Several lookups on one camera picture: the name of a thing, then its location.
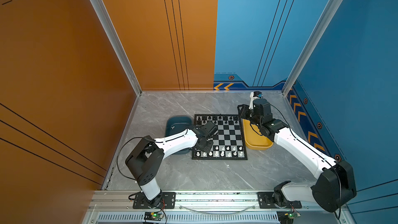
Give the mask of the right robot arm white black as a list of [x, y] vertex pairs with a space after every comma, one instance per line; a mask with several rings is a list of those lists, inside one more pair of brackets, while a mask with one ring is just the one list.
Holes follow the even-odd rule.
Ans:
[[337, 161], [311, 146], [295, 134], [287, 120], [273, 117], [272, 105], [266, 99], [252, 100], [251, 105], [239, 105], [238, 115], [255, 125], [260, 135], [290, 152], [307, 167], [316, 182], [298, 184], [285, 181], [274, 188], [276, 206], [284, 208], [294, 201], [314, 202], [333, 213], [357, 196], [353, 167], [347, 161]]

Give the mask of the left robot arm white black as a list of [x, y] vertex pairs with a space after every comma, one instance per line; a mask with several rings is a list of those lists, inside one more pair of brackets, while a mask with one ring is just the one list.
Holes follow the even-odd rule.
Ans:
[[210, 152], [213, 146], [212, 137], [217, 131], [218, 128], [213, 123], [207, 123], [204, 126], [190, 125], [171, 136], [153, 139], [148, 135], [139, 141], [127, 156], [125, 165], [150, 206], [158, 207], [162, 202], [162, 190], [155, 178], [162, 161], [188, 148]]

